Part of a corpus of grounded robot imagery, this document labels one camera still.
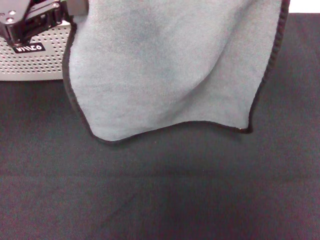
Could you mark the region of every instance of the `black tablecloth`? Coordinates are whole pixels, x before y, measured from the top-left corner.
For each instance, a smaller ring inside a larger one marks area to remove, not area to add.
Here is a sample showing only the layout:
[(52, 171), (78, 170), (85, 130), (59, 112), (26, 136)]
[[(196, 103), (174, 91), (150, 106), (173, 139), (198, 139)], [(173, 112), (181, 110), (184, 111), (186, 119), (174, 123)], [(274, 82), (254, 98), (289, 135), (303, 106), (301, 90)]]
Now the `black tablecloth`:
[(0, 82), (0, 239), (320, 239), (320, 14), (290, 14), (252, 134), (106, 145), (62, 81)]

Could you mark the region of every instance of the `white wall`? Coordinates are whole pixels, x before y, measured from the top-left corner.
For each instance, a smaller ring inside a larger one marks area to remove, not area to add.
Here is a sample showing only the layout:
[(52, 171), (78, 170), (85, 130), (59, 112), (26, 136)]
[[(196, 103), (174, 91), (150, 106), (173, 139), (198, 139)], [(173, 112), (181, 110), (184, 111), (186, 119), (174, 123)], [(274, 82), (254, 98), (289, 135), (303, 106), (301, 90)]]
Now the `white wall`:
[(291, 0), (290, 13), (320, 13), (320, 0)]

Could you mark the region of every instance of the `gray towel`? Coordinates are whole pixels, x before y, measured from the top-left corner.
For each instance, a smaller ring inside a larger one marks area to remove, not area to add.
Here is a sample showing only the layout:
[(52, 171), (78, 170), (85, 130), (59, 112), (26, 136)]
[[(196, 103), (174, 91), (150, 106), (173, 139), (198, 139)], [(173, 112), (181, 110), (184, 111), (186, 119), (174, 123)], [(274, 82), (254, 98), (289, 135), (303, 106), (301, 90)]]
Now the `gray towel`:
[(71, 101), (106, 141), (187, 121), (247, 129), (288, 5), (90, 0), (64, 56)]

